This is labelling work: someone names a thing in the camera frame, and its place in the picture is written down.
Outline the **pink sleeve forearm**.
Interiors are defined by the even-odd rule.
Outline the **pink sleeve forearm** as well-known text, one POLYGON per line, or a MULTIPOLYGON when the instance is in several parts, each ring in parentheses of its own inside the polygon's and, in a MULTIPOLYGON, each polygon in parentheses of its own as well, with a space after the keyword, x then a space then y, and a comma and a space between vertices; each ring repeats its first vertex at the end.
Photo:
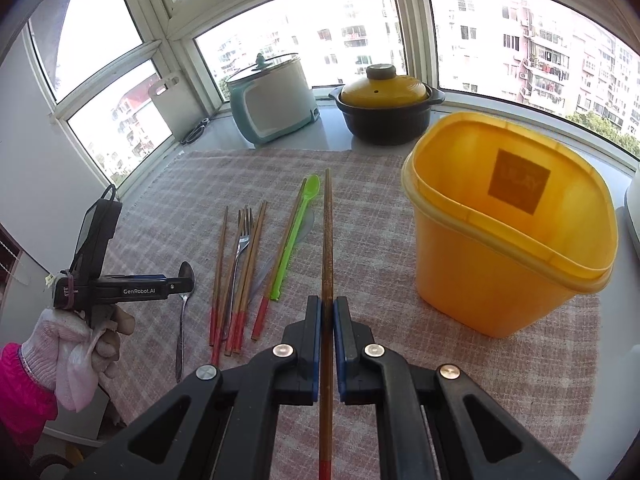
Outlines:
POLYGON ((1 428, 27 457, 32 457, 44 426, 58 416, 54 393, 38 385, 24 369, 18 344, 1 353, 1 428))

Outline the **left gloved hand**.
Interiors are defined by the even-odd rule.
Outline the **left gloved hand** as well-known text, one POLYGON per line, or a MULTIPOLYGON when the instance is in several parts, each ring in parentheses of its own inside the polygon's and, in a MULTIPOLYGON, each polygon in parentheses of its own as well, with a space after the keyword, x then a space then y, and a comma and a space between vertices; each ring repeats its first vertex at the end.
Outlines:
POLYGON ((76 313, 46 309, 21 344, 21 363, 27 375, 53 392, 63 408, 80 412, 91 403, 100 376, 114 374, 120 337, 131 335, 135 327, 134 317, 121 308, 96 328, 76 313))

